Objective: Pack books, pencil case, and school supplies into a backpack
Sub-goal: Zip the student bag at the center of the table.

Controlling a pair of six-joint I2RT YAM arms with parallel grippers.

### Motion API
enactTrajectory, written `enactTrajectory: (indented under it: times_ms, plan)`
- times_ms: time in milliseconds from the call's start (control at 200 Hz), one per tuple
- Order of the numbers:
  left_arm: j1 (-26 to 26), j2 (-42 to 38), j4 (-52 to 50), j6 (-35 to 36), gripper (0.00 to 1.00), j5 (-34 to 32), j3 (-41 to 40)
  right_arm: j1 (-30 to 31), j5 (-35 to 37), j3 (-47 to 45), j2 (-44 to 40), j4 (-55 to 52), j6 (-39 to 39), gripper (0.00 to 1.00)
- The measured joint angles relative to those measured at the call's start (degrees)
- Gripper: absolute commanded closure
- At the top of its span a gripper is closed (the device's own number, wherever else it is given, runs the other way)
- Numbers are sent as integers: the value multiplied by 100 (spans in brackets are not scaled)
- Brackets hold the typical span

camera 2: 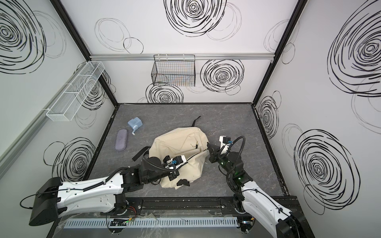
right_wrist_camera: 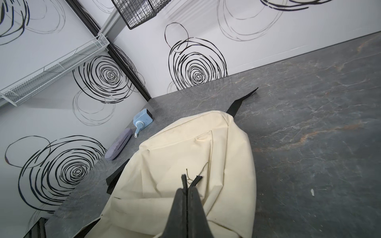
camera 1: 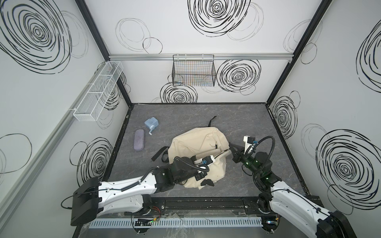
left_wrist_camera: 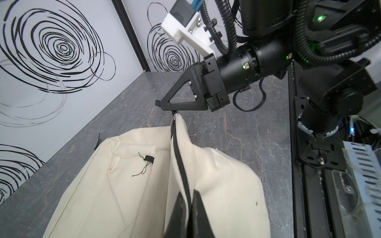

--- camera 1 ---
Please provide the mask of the cream canvas backpack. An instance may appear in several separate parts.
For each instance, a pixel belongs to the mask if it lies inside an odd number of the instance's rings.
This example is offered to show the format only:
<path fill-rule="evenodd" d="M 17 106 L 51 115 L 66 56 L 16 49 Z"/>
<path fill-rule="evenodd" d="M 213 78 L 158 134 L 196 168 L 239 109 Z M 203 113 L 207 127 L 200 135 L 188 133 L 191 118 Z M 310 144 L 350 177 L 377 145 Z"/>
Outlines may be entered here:
<path fill-rule="evenodd" d="M 172 139 L 170 146 L 162 147 L 153 157 L 155 161 L 159 157 L 165 163 L 173 163 L 176 156 L 191 158 L 195 156 L 197 160 L 207 156 L 213 156 L 215 161 L 209 165 L 210 171 L 200 180 L 189 178 L 185 183 L 186 188 L 202 189 L 206 181 L 217 182 L 225 177 L 226 158 L 231 155 L 229 143 L 226 136 L 211 123 L 204 128 L 194 128 Z"/>

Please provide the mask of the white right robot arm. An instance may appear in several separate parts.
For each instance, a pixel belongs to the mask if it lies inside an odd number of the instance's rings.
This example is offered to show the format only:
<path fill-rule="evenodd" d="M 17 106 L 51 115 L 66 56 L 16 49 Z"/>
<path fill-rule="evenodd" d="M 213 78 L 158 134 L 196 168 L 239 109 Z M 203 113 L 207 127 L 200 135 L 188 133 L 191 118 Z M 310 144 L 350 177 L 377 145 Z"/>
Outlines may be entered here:
<path fill-rule="evenodd" d="M 354 238 L 356 234 L 346 216 L 331 212 L 292 189 L 272 170 L 271 152 L 256 152 L 257 144 L 229 145 L 235 163 L 252 172 L 253 182 L 261 191 L 258 209 L 285 218 L 309 238 Z"/>

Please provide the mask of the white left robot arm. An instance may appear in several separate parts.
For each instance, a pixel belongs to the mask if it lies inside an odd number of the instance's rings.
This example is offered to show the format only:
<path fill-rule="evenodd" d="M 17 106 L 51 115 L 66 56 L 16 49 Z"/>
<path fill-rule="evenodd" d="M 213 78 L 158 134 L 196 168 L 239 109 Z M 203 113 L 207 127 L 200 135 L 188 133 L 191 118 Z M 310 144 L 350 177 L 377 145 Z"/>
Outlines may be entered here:
<path fill-rule="evenodd" d="M 214 156 L 175 157 L 173 163 L 150 168 L 144 175 L 120 181 L 100 181 L 93 177 L 72 195 L 71 226 L 79 226 L 97 217 L 119 212 L 150 210 L 148 196 L 171 190 L 191 178 L 203 179 L 216 161 Z"/>

